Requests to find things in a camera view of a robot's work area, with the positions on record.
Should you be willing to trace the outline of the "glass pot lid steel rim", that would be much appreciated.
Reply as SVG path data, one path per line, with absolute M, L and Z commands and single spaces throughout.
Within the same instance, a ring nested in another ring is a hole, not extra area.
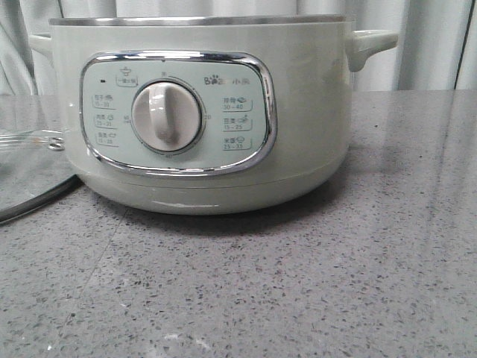
M 11 222 L 81 185 L 66 158 L 64 133 L 1 131 L 1 223 Z

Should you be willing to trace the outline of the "pale green electric cooking pot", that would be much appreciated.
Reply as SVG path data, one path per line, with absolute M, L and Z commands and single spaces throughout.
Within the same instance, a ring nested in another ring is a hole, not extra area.
M 350 144 L 352 75 L 396 46 L 346 15 L 51 19 L 66 156 L 142 210 L 240 213 L 312 191 Z

